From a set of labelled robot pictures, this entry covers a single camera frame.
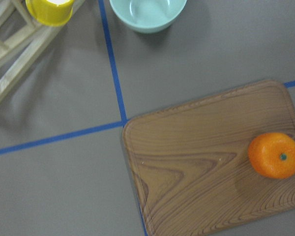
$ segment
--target tangerine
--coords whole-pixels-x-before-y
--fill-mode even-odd
[[[250,143],[248,157],[259,174],[288,178],[295,174],[295,141],[284,133],[264,133]]]

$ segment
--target bowl rim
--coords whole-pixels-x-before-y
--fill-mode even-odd
[[[182,12],[182,10],[184,9],[184,7],[186,6],[186,3],[187,3],[187,0],[179,0],[179,1],[182,2],[181,8],[179,9],[179,11],[177,11],[177,13],[173,17],[169,18],[164,23],[161,23],[161,24],[158,24],[158,25],[140,26],[140,25],[135,24],[135,23],[133,23],[133,22],[131,22],[129,20],[126,20],[124,17],[122,17],[118,13],[117,9],[115,8],[113,1],[114,0],[109,0],[109,3],[110,3],[110,6],[112,7],[114,13],[118,16],[118,18],[121,19],[126,24],[128,24],[128,25],[130,25],[130,26],[132,26],[134,28],[138,28],[138,29],[153,29],[153,28],[158,28],[158,27],[161,27],[161,26],[164,26],[164,25],[168,24],[169,22],[173,21]]]

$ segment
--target brown tray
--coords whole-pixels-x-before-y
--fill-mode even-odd
[[[265,132],[295,139],[283,84],[262,81],[131,120],[123,131],[149,236],[201,236],[295,208],[295,175],[262,177],[247,148]]]

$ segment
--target fruit stem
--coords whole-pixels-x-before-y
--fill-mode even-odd
[[[285,161],[287,159],[287,155],[285,153],[282,153],[281,156],[280,156],[280,159],[282,161]]]

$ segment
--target teal bowl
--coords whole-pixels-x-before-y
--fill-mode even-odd
[[[187,0],[110,0],[118,18],[140,33],[155,33],[177,18]]]

